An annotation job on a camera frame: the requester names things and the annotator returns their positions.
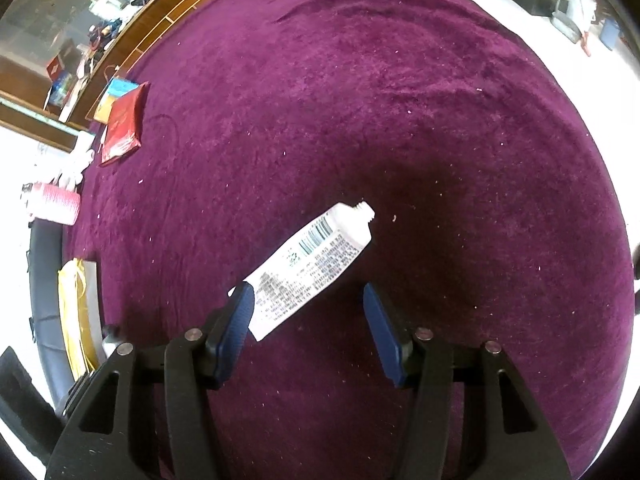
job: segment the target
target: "purple velvet fabric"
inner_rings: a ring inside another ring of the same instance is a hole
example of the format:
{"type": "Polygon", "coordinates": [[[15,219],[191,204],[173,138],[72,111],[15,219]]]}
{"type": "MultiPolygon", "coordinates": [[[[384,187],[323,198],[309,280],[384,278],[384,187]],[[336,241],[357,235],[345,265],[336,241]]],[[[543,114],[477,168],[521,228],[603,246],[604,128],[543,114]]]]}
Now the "purple velvet fabric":
{"type": "Polygon", "coordinates": [[[406,396],[361,306],[386,287],[452,342],[497,339],[571,470],[618,402],[634,298],[625,225],[577,111],[470,0],[214,0],[154,47],[142,148],[86,172],[70,255],[139,345],[199,325],[337,202],[373,242],[212,399],[235,479],[382,478],[406,396]]]}

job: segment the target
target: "pink container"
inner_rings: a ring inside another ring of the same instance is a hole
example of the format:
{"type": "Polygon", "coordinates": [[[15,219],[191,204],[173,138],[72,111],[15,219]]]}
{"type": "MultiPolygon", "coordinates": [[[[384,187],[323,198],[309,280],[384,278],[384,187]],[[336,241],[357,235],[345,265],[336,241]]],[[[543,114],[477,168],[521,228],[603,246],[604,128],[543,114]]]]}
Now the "pink container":
{"type": "Polygon", "coordinates": [[[29,193],[27,211],[36,218],[73,225],[80,212],[80,195],[53,184],[35,182],[29,193]]]}

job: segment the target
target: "silver rivet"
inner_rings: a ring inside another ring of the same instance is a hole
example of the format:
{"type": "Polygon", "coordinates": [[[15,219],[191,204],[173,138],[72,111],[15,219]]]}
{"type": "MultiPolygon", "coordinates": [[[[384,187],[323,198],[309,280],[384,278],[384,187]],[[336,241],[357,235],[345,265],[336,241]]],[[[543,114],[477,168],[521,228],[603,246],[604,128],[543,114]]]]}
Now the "silver rivet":
{"type": "Polygon", "coordinates": [[[499,354],[502,352],[502,347],[497,341],[487,341],[484,343],[484,349],[489,352],[489,354],[499,354]]]}
{"type": "Polygon", "coordinates": [[[415,329],[415,336],[420,341],[430,341],[431,339],[433,339],[433,332],[428,328],[423,328],[420,326],[415,329]]]}
{"type": "Polygon", "coordinates": [[[191,328],[184,333],[184,338],[187,341],[197,341],[202,337],[202,330],[199,328],[191,328]]]}
{"type": "Polygon", "coordinates": [[[116,352],[119,355],[129,355],[131,352],[133,352],[133,345],[131,343],[122,343],[118,345],[118,349],[116,350],[116,352]]]}

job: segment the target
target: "blue bin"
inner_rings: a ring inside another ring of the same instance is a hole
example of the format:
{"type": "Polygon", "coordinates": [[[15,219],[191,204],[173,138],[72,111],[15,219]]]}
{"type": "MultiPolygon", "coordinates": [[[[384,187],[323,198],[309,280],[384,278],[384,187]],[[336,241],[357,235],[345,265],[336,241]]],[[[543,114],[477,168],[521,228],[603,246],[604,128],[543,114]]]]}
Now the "blue bin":
{"type": "Polygon", "coordinates": [[[618,36],[620,35],[620,26],[616,20],[612,20],[611,18],[606,18],[604,20],[604,26],[602,27],[602,31],[600,32],[600,41],[604,43],[609,50],[613,50],[616,46],[616,42],[618,41],[618,36]]]}

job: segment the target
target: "yellow bag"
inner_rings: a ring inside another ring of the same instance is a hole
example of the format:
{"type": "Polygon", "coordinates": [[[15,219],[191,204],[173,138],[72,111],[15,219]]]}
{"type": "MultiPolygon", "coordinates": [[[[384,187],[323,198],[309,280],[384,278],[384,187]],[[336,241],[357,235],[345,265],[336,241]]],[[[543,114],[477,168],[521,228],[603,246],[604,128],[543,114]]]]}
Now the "yellow bag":
{"type": "Polygon", "coordinates": [[[84,262],[75,258],[67,262],[58,272],[62,335],[75,380],[82,377],[85,372],[94,371],[100,366],[92,338],[86,292],[84,262]]]}

